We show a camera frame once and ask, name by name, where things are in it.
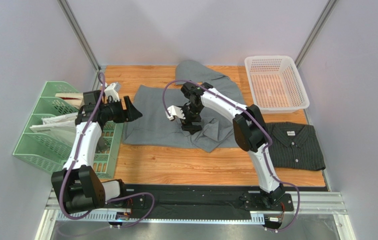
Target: cable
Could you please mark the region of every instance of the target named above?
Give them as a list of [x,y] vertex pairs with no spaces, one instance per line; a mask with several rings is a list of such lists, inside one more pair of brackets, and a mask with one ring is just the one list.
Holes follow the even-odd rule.
[[155,197],[150,192],[140,192],[140,193],[124,196],[124,197],[111,198],[111,199],[107,200],[107,203],[109,204],[109,203],[112,203],[112,202],[118,202],[118,201],[130,199],[130,198],[133,198],[133,197],[138,197],[138,196],[141,196],[141,195],[149,195],[152,198],[152,205],[150,206],[149,211],[147,211],[147,213],[144,216],[142,216],[141,218],[139,218],[137,221],[130,223],[128,225],[123,225],[123,226],[121,226],[121,228],[132,227],[132,226],[138,224],[143,219],[145,219],[150,214],[150,212],[153,210],[153,207],[155,206]]
[[226,103],[228,103],[229,105],[231,105],[232,107],[236,107],[238,110],[241,110],[243,113],[245,113],[251,120],[252,122],[261,130],[261,132],[266,136],[267,138],[267,144],[266,146],[263,148],[263,157],[264,157],[264,160],[266,161],[266,166],[267,166],[267,170],[269,171],[271,177],[277,181],[278,183],[280,184],[283,184],[283,185],[290,185],[292,187],[295,188],[295,190],[297,191],[297,199],[298,199],[298,202],[297,202],[297,209],[295,211],[295,214],[294,214],[294,218],[292,219],[292,221],[287,225],[285,226],[284,228],[282,229],[279,229],[279,230],[270,230],[271,232],[274,232],[274,233],[277,233],[277,232],[281,232],[281,231],[284,231],[286,229],[288,229],[289,227],[292,226],[292,224],[294,223],[295,219],[297,218],[298,216],[298,212],[300,210],[300,190],[298,189],[298,187],[290,182],[285,182],[285,181],[281,181],[279,178],[277,178],[275,175],[273,175],[273,172],[270,168],[270,165],[269,165],[269,161],[267,160],[267,154],[266,154],[266,150],[273,144],[273,140],[272,138],[270,137],[270,135],[266,132],[266,130],[264,130],[263,127],[261,127],[261,125],[257,122],[257,120],[245,109],[239,107],[239,106],[235,106],[231,101],[227,100],[225,97],[222,97],[221,95],[216,95],[214,92],[208,90],[207,88],[205,88],[204,86],[198,84],[197,82],[193,82],[193,81],[190,81],[190,80],[174,80],[174,81],[171,81],[169,82],[165,88],[164,88],[164,91],[162,92],[162,103],[164,105],[164,108],[165,108],[165,111],[167,112],[167,115],[168,116],[171,116],[171,113],[168,112],[168,109],[167,109],[167,105],[165,104],[165,91],[167,90],[167,88],[169,87],[169,85],[173,84],[173,83],[176,83],[176,82],[187,82],[187,83],[192,83],[192,84],[195,84],[196,86],[198,86],[199,88],[201,88],[202,90],[210,93],[210,94],[213,94],[215,95],[217,98],[220,98],[221,100],[225,101]]
[[70,172],[72,171],[73,167],[75,166],[76,162],[78,161],[78,156],[79,156],[79,149],[81,148],[81,144],[82,144],[82,138],[84,137],[85,135],[85,132],[87,131],[88,129],[88,126],[91,124],[91,122],[93,121],[93,118],[94,118],[94,115],[96,114],[97,110],[99,109],[99,106],[100,106],[100,103],[102,101],[102,97],[103,97],[103,94],[104,94],[104,89],[105,89],[105,83],[106,83],[106,78],[104,76],[104,73],[100,72],[99,75],[98,75],[98,79],[100,81],[100,83],[102,84],[102,87],[101,87],[101,93],[100,93],[100,96],[99,96],[99,100],[97,101],[97,104],[96,106],[94,107],[94,110],[93,112],[91,113],[90,115],[90,118],[88,119],[87,121],[87,124],[85,124],[85,127],[84,129],[82,130],[82,133],[79,135],[79,139],[78,139],[78,143],[76,145],[76,150],[75,150],[75,156],[73,157],[73,161],[71,162],[69,168],[67,169],[67,172],[65,174],[65,177],[63,179],[63,183],[62,183],[62,186],[60,188],[60,196],[59,196],[59,205],[60,205],[60,209],[62,211],[62,213],[69,219],[72,219],[72,220],[79,220],[79,219],[83,219],[84,217],[86,217],[88,214],[90,214],[91,210],[84,213],[82,216],[72,216],[70,214],[67,213],[65,207],[64,207],[64,190],[65,190],[65,187],[67,185],[67,182],[68,182],[68,179],[69,179],[69,176],[70,176]]
[[[137,221],[131,223],[131,224],[128,224],[128,225],[123,225],[123,226],[120,226],[121,228],[129,228],[129,227],[132,227],[136,224],[138,224],[140,221],[142,221],[143,219],[145,219],[149,214],[150,212],[153,210],[153,207],[155,206],[155,197],[153,196],[153,194],[149,193],[149,192],[140,192],[140,193],[136,193],[136,194],[133,194],[133,195],[129,195],[129,196],[125,196],[125,197],[117,197],[117,198],[112,198],[112,199],[109,199],[107,201],[107,203],[112,203],[112,202],[118,202],[118,201],[122,201],[122,200],[126,200],[126,199],[131,199],[133,197],[137,197],[137,196],[141,196],[141,195],[149,195],[151,198],[152,198],[152,205],[150,206],[150,209],[149,211],[144,215],[142,216],[140,219],[138,219]],[[125,215],[121,215],[121,214],[117,214],[118,217],[128,217],[128,216],[125,216]],[[89,231],[89,232],[86,232],[86,233],[82,233],[82,234],[75,234],[75,235],[71,235],[71,234],[65,234],[63,232],[60,231],[60,228],[62,227],[63,225],[61,226],[58,226],[56,228],[56,233],[64,236],[64,237],[67,237],[67,238],[78,238],[78,237],[82,237],[82,236],[86,236],[86,235],[90,235],[90,234],[94,234],[94,233],[97,233],[99,231],[103,231],[103,230],[106,230],[106,229],[110,229],[111,226],[105,226],[105,227],[101,227],[101,228],[98,228],[96,230],[93,230],[93,231]]]

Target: shirt collar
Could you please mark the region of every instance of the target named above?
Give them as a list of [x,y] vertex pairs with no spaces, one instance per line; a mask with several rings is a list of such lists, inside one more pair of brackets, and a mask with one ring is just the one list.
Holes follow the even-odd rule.
[[[286,124],[295,124],[295,125],[303,125],[303,124],[296,124],[292,122],[286,122]],[[306,142],[307,137],[309,135],[310,131],[309,125],[303,125],[301,126],[301,130],[297,133],[297,135],[294,138],[289,138],[288,134],[283,131],[281,128],[279,128],[279,124],[275,124],[273,126],[272,134],[273,136],[280,141],[284,146],[289,147],[293,142],[298,147],[302,147],[303,144]]]

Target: green plastic rack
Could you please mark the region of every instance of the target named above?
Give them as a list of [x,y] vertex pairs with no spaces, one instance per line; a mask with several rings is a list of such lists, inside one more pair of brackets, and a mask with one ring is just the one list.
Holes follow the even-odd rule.
[[[69,158],[72,146],[43,133],[34,133],[32,125],[41,125],[43,118],[75,113],[78,110],[59,97],[56,93],[78,93],[64,81],[48,81],[36,106],[24,128],[13,155],[48,173],[60,171]],[[122,136],[123,124],[107,122],[103,129],[103,138],[110,147],[107,151],[94,156],[93,169],[102,179],[111,179],[115,174],[116,160]]]

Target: black base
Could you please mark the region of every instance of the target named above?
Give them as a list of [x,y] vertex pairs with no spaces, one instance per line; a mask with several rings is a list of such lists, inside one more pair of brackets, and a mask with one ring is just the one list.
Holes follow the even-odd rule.
[[270,208],[264,206],[261,202],[261,198],[263,198],[263,194],[261,193],[244,193],[244,205],[245,209],[248,211],[282,211],[282,205],[285,206],[285,212],[292,212],[294,211],[294,205],[292,203],[292,197],[289,193],[285,193],[281,199]]
[[[250,220],[249,211],[282,211],[280,201],[285,203],[285,211],[294,210],[291,195],[285,194],[278,202],[279,206],[271,209],[250,204],[245,207],[248,195],[256,199],[255,193],[260,191],[258,186],[207,186],[207,185],[150,185],[127,184],[128,195],[149,192],[155,196],[155,208],[150,213],[150,219],[190,219],[190,220]],[[285,191],[294,191],[284,187]],[[324,187],[301,188],[302,191],[327,191]],[[131,217],[140,218],[149,210],[152,201],[149,196],[133,198],[133,214]],[[109,204],[105,208],[116,208]]]

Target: metal floor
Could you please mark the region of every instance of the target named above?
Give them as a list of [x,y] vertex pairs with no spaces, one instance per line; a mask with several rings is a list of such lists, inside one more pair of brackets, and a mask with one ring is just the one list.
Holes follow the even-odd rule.
[[[288,214],[284,225],[291,221]],[[78,235],[107,226],[105,222],[68,221],[56,222],[52,240],[339,240],[333,215],[299,215],[294,225],[287,231],[272,233],[264,231],[260,225],[243,224],[184,224],[184,223],[140,223],[136,227],[105,229],[78,238]]]

